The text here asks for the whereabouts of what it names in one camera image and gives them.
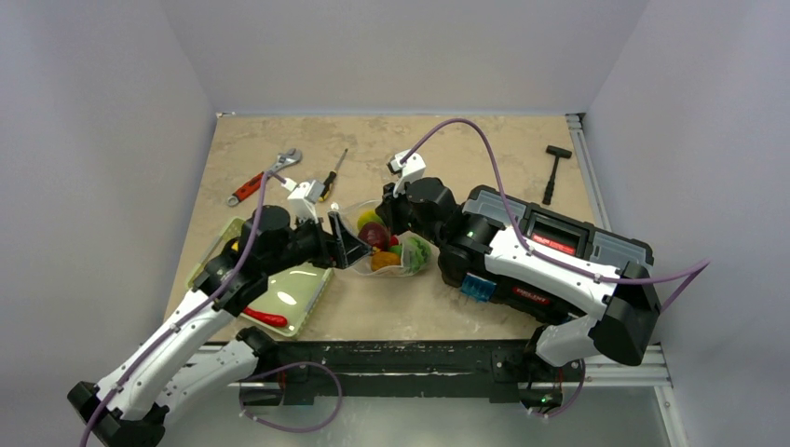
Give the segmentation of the green yellow fruit toy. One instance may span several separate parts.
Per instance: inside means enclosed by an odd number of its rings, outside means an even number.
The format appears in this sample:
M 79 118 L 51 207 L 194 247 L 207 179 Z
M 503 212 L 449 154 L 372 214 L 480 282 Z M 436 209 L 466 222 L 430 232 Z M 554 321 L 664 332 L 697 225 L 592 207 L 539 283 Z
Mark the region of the green yellow fruit toy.
M 357 219 L 357 228 L 362 230 L 362 228 L 366 224 L 375 223 L 382 226 L 386 226 L 384 221 L 376 214 L 375 210 L 365 210 L 363 211 L 359 218 Z

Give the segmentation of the dark red fruit toy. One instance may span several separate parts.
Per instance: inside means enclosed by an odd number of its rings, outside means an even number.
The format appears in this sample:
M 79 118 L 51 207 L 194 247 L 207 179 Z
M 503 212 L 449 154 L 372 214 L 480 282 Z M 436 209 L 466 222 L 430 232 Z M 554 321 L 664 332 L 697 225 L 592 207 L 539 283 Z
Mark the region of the dark red fruit toy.
M 391 235 L 383 224 L 370 221 L 360 228 L 358 238 L 379 251 L 388 251 Z

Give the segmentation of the orange small fruit toy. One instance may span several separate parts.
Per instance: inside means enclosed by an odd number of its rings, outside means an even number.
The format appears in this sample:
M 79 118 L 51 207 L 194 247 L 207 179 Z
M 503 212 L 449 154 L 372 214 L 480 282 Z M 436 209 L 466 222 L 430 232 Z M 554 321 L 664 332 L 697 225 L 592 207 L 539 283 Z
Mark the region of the orange small fruit toy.
M 392 251 L 377 251 L 373 254 L 370 260 L 370 267 L 373 272 L 387 267 L 400 265 L 401 256 L 398 253 Z

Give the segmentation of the clear zip top bag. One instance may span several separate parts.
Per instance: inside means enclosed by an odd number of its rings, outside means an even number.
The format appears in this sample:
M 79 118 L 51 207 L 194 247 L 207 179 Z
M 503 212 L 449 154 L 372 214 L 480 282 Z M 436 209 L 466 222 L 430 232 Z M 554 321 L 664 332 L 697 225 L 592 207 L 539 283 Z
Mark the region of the clear zip top bag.
M 372 247 L 372 253 L 351 267 L 366 277 L 410 277 L 424 270 L 432 258 L 432 247 L 422 237 L 409 231 L 396 235 L 375 209 L 378 202 L 367 200 L 342 206 L 336 202 L 343 224 Z

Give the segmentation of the green bell pepper toy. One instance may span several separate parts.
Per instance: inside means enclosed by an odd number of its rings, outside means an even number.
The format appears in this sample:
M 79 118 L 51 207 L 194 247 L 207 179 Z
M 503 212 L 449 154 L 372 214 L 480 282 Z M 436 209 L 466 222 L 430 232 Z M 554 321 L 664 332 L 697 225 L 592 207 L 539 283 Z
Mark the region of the green bell pepper toy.
M 431 256 L 430 244 L 421 237 L 405 237 L 402 240 L 402 268 L 407 275 L 413 275 L 422 270 L 429 262 Z

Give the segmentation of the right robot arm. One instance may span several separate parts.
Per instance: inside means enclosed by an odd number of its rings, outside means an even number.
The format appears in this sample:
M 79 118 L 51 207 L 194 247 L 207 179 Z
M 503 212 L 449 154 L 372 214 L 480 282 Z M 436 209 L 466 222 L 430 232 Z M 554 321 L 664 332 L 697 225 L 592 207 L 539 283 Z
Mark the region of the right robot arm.
M 438 179 L 385 185 L 376 214 L 396 234 L 437 248 L 445 284 L 538 321 L 523 354 L 544 379 L 569 361 L 603 355 L 637 366 L 661 312 L 651 248 L 480 185 L 457 203 Z

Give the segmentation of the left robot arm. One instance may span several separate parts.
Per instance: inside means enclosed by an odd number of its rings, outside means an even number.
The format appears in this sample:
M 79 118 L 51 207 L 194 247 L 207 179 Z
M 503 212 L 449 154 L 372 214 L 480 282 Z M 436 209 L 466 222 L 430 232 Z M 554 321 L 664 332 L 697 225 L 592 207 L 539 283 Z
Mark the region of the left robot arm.
M 273 341 L 242 331 L 210 360 L 189 367 L 194 354 L 268 289 L 269 279 L 300 264 L 349 268 L 371 254 L 338 213 L 293 221 L 278 206 L 261 206 L 198 274 L 170 317 L 98 383 L 77 383 L 67 398 L 85 423 L 80 443 L 156 446 L 185 407 L 216 387 L 251 377 L 265 381 L 278 368 Z

